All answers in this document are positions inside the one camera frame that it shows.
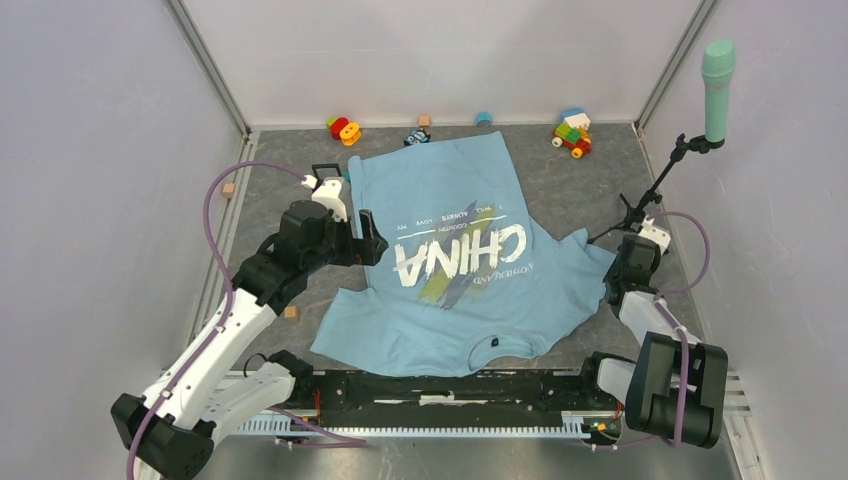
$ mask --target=microphone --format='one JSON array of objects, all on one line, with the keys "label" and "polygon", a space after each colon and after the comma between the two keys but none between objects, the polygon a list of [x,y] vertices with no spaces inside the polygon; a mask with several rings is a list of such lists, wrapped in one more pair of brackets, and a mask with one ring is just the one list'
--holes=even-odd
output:
[{"label": "microphone", "polygon": [[727,133],[727,109],[730,101],[730,79],[736,69],[736,49],[730,40],[718,40],[707,46],[701,61],[706,98],[704,101],[705,134],[712,148],[724,145]]}]

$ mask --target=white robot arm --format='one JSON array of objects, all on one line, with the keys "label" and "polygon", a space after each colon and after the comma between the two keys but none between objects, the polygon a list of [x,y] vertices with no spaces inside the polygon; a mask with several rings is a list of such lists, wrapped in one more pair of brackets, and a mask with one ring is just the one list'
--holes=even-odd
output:
[{"label": "white robot arm", "polygon": [[[306,177],[303,185],[312,189],[311,200],[294,202],[283,213],[279,232],[233,277],[229,318],[221,322],[225,300],[186,351],[141,396],[125,393],[113,404],[112,418],[127,448],[139,434],[142,419],[150,419],[141,433],[136,471],[143,461],[169,480],[191,479],[224,437],[262,410],[286,401],[297,374],[274,356],[226,390],[216,394],[215,388],[250,342],[306,289],[310,274],[327,264],[379,262],[388,243],[371,212],[360,211],[363,238],[354,238],[341,200],[347,183],[338,165],[316,165],[316,176],[318,168],[335,168],[338,176]],[[182,375],[169,388],[180,370]]]},{"label": "white robot arm", "polygon": [[686,333],[687,355],[683,355],[677,330],[686,329],[649,285],[670,241],[669,232],[654,226],[653,220],[644,220],[638,234],[625,235],[604,278],[606,300],[639,342],[639,359],[634,363],[596,353],[584,363],[584,370],[624,405],[628,427],[665,438],[672,437],[679,417],[678,393],[686,389],[682,441],[709,448],[721,433],[727,354]]}]

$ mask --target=yellow paint stroke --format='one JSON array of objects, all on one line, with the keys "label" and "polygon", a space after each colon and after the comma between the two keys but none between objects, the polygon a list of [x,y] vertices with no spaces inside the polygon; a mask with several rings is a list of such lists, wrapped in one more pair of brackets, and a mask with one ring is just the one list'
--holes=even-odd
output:
[{"label": "yellow paint stroke", "polygon": [[[492,223],[492,220],[485,221],[486,219],[491,219],[495,216],[495,208],[491,205],[490,210],[484,210],[477,214],[477,217],[473,220],[473,222],[477,222],[478,220],[484,220],[478,223],[469,222],[468,227],[462,232],[463,235],[472,236],[474,235],[475,230],[480,230],[482,234],[489,228],[489,225]],[[441,239],[444,240],[447,238],[446,236],[442,236]],[[448,278],[445,270],[440,268],[438,271],[434,272],[433,275],[427,280],[427,283],[424,285],[424,288],[421,289],[421,293],[418,294],[418,301],[426,301],[429,304],[435,304],[442,298],[445,290],[447,290],[448,286],[451,284],[452,278]]]}]

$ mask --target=microphone stand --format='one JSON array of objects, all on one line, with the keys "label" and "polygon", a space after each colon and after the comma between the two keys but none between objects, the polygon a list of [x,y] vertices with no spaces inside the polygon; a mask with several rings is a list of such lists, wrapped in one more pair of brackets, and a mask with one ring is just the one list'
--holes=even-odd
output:
[{"label": "microphone stand", "polygon": [[694,137],[687,142],[686,135],[681,133],[680,136],[677,137],[677,142],[675,142],[674,150],[671,151],[668,165],[665,166],[662,173],[660,173],[660,176],[657,177],[656,181],[654,181],[654,184],[651,185],[651,188],[645,191],[645,193],[642,195],[642,198],[639,200],[639,203],[636,204],[636,206],[634,207],[630,204],[630,202],[627,201],[627,198],[624,196],[623,193],[619,193],[618,196],[621,198],[621,201],[624,202],[624,206],[627,208],[627,211],[624,214],[624,220],[604,230],[602,233],[590,238],[588,243],[595,243],[595,240],[603,237],[604,235],[614,230],[638,233],[638,226],[642,224],[643,220],[645,220],[645,207],[647,207],[648,204],[651,202],[656,203],[657,205],[662,202],[662,195],[657,193],[657,188],[659,188],[666,175],[668,175],[668,173],[671,171],[671,167],[673,167],[677,162],[683,160],[683,157],[686,155],[686,152],[698,152],[700,154],[704,154],[712,149],[721,148],[723,145],[723,139],[718,142],[710,142],[706,139],[704,135]]}]

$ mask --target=purple cable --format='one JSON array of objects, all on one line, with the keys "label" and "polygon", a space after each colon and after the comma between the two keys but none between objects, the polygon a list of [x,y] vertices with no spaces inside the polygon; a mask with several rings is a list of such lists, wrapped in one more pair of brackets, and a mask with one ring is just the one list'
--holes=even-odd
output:
[{"label": "purple cable", "polygon": [[660,218],[660,217],[682,217],[690,222],[692,222],[695,227],[698,228],[698,231],[701,232],[701,237],[704,239],[704,266],[701,267],[701,272],[698,273],[698,276],[695,277],[695,280],[680,289],[665,289],[660,291],[654,296],[654,307],[656,307],[657,311],[660,312],[660,315],[665,318],[665,321],[668,322],[668,325],[672,328],[673,331],[677,332],[677,335],[680,336],[681,342],[681,356],[680,356],[680,386],[678,387],[677,392],[677,413],[674,418],[674,440],[672,445],[674,448],[680,447],[681,442],[683,441],[683,417],[686,413],[686,392],[688,391],[689,385],[689,339],[686,336],[685,327],[674,318],[671,312],[668,311],[659,300],[664,298],[666,295],[674,295],[678,293],[685,293],[695,287],[698,283],[703,280],[704,276],[707,274],[707,268],[710,266],[710,238],[707,236],[707,230],[701,225],[695,217],[689,215],[687,213],[681,212],[660,212],[654,215],[651,215],[649,218]]},{"label": "purple cable", "polygon": [[[212,226],[209,224],[209,204],[212,202],[212,195],[217,191],[218,185],[226,178],[227,175],[239,170],[241,168],[253,167],[253,166],[263,166],[263,167],[272,167],[278,170],[283,170],[288,172],[295,177],[300,178],[301,180],[305,179],[304,175],[292,167],[287,165],[280,165],[278,163],[271,162],[244,162],[238,165],[233,165],[232,167],[221,172],[220,175],[212,182],[212,185],[209,186],[209,190],[206,191],[206,198],[203,200],[203,231],[206,233],[206,242],[209,243],[209,248],[212,249],[212,255],[215,257],[215,262],[218,264],[218,269],[221,270],[221,273],[224,274],[224,288],[226,289],[227,302],[224,305],[224,310],[221,313],[221,318],[218,320],[217,325],[223,326],[227,319],[230,316],[230,312],[233,309],[233,284],[230,281],[230,272],[227,270],[226,262],[224,262],[224,257],[221,255],[221,252],[218,251],[218,245],[215,243],[215,237],[212,234]],[[200,343],[194,353],[188,357],[186,362],[180,367],[179,370],[174,373],[174,376],[171,377],[171,381],[165,386],[163,390],[171,392],[174,386],[180,381],[180,379],[185,375],[188,369],[194,364],[198,357],[203,354],[203,351],[212,343],[212,340],[218,335],[218,330],[212,330],[206,338]],[[141,438],[144,436],[144,432],[147,431],[147,427],[150,425],[150,421],[153,419],[153,416],[156,415],[156,411],[159,410],[159,407],[162,406],[162,403],[165,402],[165,397],[163,397],[160,393],[159,397],[153,402],[150,410],[147,411],[147,414],[142,418],[141,423],[138,425],[138,429],[135,431],[135,435],[133,436],[133,441],[130,444],[130,453],[127,457],[127,480],[135,480],[134,473],[134,464],[136,455],[138,455],[138,447],[141,444]]]},{"label": "purple cable", "polygon": [[324,435],[326,437],[330,437],[330,438],[335,439],[335,440],[339,440],[341,442],[341,443],[315,443],[315,444],[296,443],[296,444],[292,444],[293,448],[304,448],[304,449],[361,448],[361,447],[368,445],[368,442],[366,442],[365,440],[362,440],[360,438],[345,437],[344,435],[339,435],[337,433],[333,433],[333,432],[329,432],[327,430],[324,430],[323,428],[321,428],[317,425],[312,425],[309,422],[304,422],[297,415],[295,415],[291,412],[287,412],[287,411],[283,410],[282,408],[268,407],[268,410],[271,410],[272,412],[279,413],[280,415],[285,415],[285,416],[289,417],[290,419],[292,419],[292,421],[294,421],[294,423],[300,425],[301,427],[303,427],[307,430],[311,430],[315,433],[320,433],[321,435]]}]

